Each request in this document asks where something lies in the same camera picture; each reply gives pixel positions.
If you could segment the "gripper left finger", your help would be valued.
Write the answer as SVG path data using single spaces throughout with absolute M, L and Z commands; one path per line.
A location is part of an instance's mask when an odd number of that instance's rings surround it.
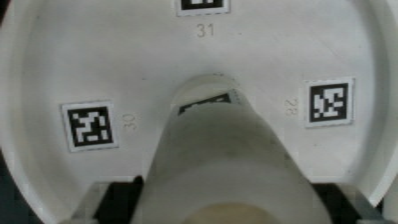
M 129 224 L 144 188 L 144 178 L 96 182 L 64 224 Z

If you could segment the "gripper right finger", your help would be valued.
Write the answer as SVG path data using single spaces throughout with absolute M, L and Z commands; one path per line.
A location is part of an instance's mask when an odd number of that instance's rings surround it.
M 341 183 L 314 183 L 332 224 L 385 224 L 385 218 L 357 188 Z

